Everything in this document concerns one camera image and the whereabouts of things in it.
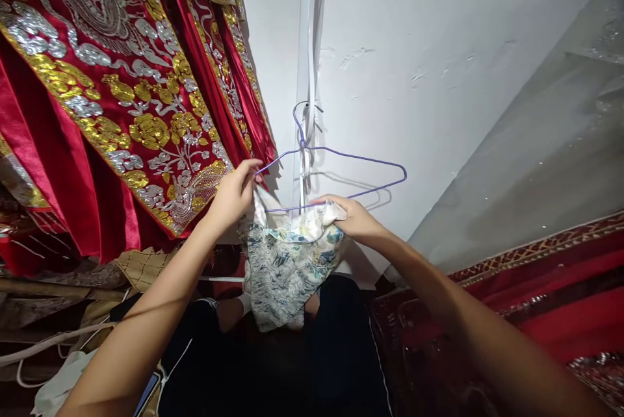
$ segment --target red patterned rug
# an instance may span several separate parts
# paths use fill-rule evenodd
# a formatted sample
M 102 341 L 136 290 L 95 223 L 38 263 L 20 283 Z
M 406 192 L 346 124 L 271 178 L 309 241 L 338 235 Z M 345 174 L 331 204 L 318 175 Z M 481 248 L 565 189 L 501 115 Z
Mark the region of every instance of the red patterned rug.
M 624 212 L 449 277 L 624 415 Z M 508 412 L 413 291 L 379 297 L 372 313 L 396 415 Z

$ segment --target black pants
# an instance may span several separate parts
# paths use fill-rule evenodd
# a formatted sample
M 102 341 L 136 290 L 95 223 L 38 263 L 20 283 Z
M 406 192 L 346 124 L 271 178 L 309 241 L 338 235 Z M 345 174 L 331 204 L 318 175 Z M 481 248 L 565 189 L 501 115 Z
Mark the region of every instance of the black pants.
M 219 331 L 210 303 L 193 303 L 162 357 L 169 378 L 159 415 L 391 415 L 369 316 L 353 281 L 327 279 L 304 338 L 305 392 L 296 395 L 305 397 L 293 402 L 288 386 L 262 376 L 243 340 Z

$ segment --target hand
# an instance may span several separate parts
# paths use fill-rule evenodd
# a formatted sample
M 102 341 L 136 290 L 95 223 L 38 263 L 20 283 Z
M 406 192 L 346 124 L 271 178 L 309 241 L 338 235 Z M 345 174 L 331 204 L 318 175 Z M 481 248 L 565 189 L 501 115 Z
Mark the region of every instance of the hand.
M 252 202 L 255 184 L 262 181 L 260 175 L 254 176 L 260 164 L 259 159 L 243 160 L 236 170 L 221 179 L 213 204 L 204 217 L 211 227 L 219 227 L 222 233 L 241 218 Z
M 334 224 L 356 242 L 368 246 L 371 243 L 371 237 L 383 236 L 388 233 L 388 230 L 354 199 L 325 195 L 312 201 L 312 204 L 324 203 L 325 201 L 333 201 L 346 211 L 346 220 L 337 220 L 334 221 Z

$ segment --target woven mat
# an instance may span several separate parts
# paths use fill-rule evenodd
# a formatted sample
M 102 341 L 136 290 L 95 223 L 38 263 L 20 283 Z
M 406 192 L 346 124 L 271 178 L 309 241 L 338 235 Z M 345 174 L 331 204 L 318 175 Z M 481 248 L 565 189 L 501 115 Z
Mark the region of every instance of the woven mat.
M 143 251 L 126 251 L 117 258 L 114 263 L 128 281 L 139 292 L 145 292 L 150 287 L 171 258 L 177 253 L 179 247 L 171 253 L 163 253 L 161 250 L 154 251 L 147 248 Z

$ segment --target left hand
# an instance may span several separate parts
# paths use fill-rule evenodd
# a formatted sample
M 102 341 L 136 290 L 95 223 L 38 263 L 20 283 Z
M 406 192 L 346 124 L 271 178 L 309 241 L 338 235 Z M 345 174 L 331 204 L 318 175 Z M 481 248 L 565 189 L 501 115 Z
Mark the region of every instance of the left hand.
M 241 218 L 252 202 L 255 184 L 261 182 L 260 175 L 254 176 L 260 164 L 262 160 L 259 159 L 243 160 L 236 170 L 221 179 L 205 217 L 210 219 L 210 225 L 218 225 L 225 231 Z

